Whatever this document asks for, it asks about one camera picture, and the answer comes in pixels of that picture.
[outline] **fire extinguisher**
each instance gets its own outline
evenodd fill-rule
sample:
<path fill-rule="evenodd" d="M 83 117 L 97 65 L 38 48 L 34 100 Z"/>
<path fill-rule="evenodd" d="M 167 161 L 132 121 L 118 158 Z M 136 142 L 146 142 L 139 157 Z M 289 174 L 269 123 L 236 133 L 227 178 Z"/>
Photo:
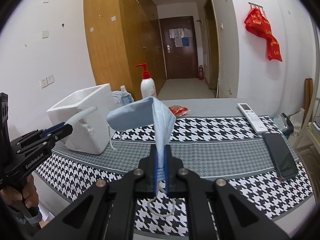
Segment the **fire extinguisher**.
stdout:
<path fill-rule="evenodd" d="M 203 80 L 204 79 L 204 68 L 203 66 L 199 66 L 199 80 Z"/>

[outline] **smartphone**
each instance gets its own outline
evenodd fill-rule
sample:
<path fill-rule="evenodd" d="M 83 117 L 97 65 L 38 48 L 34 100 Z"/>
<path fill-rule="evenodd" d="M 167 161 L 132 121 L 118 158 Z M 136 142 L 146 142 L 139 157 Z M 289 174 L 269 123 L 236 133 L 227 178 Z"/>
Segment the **smartphone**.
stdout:
<path fill-rule="evenodd" d="M 297 176 L 297 165 L 281 134 L 265 133 L 263 135 L 263 140 L 267 145 L 279 180 L 286 180 Z"/>

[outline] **wooden cabinet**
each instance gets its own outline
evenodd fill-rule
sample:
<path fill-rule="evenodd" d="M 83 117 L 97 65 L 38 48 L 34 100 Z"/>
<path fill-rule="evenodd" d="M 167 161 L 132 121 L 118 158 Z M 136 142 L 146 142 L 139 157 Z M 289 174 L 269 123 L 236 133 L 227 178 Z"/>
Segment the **wooden cabinet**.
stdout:
<path fill-rule="evenodd" d="M 139 100 L 142 68 L 134 66 L 147 63 L 159 93 L 166 74 L 158 13 L 152 0 L 84 0 L 84 26 L 98 85 L 110 83 L 112 90 L 125 85 Z"/>

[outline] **houndstooth pattern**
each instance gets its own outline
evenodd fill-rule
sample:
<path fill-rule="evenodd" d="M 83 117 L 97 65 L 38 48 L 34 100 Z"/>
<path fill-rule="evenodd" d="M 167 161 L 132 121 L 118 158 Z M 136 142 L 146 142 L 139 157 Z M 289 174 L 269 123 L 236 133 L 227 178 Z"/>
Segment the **houndstooth pattern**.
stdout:
<path fill-rule="evenodd" d="M 296 178 L 280 182 L 276 172 L 271 171 L 250 177 L 231 179 L 229 183 L 239 190 L 249 201 L 263 211 L 270 219 L 275 218 L 312 194 L 311 183 L 301 162 L 297 163 L 299 173 Z M 88 187 L 99 179 L 112 181 L 122 175 L 98 170 L 52 154 L 36 171 L 56 191 L 74 201 Z M 148 200 L 137 201 L 135 228 L 137 230 L 171 236 L 188 236 L 187 213 L 184 199 L 176 200 L 173 215 L 161 218 L 153 215 L 147 208 Z M 159 192 L 151 206 L 159 213 L 172 210 L 172 201 Z"/>
<path fill-rule="evenodd" d="M 267 127 L 269 133 L 281 133 L 270 117 L 263 116 L 260 119 Z M 262 135 L 256 134 L 245 117 L 186 117 L 176 120 L 170 141 L 221 141 L 259 137 L 262 137 Z M 116 131 L 112 139 L 119 140 L 120 132 Z M 126 130 L 122 135 L 122 140 L 154 141 L 155 131 L 153 124 Z"/>

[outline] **metal bolt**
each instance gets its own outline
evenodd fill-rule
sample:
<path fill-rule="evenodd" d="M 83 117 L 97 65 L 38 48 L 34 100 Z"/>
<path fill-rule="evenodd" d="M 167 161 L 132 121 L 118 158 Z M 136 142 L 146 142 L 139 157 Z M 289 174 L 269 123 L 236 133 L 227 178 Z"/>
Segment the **metal bolt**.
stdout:
<path fill-rule="evenodd" d="M 223 187 L 227 184 L 227 182 L 224 179 L 217 179 L 216 184 L 220 187 Z"/>
<path fill-rule="evenodd" d="M 186 168 L 181 168 L 181 169 L 178 170 L 178 172 L 179 172 L 180 175 L 187 175 L 189 170 L 186 169 Z"/>
<path fill-rule="evenodd" d="M 106 184 L 107 184 L 107 182 L 106 182 L 105 180 L 103 180 L 103 179 L 99 179 L 99 180 L 97 180 L 97 182 L 96 182 L 96 185 L 97 185 L 98 187 L 104 187 Z"/>
<path fill-rule="evenodd" d="M 143 174 L 143 169 L 135 169 L 133 171 L 133 174 L 136 175 L 136 176 L 140 176 Z"/>

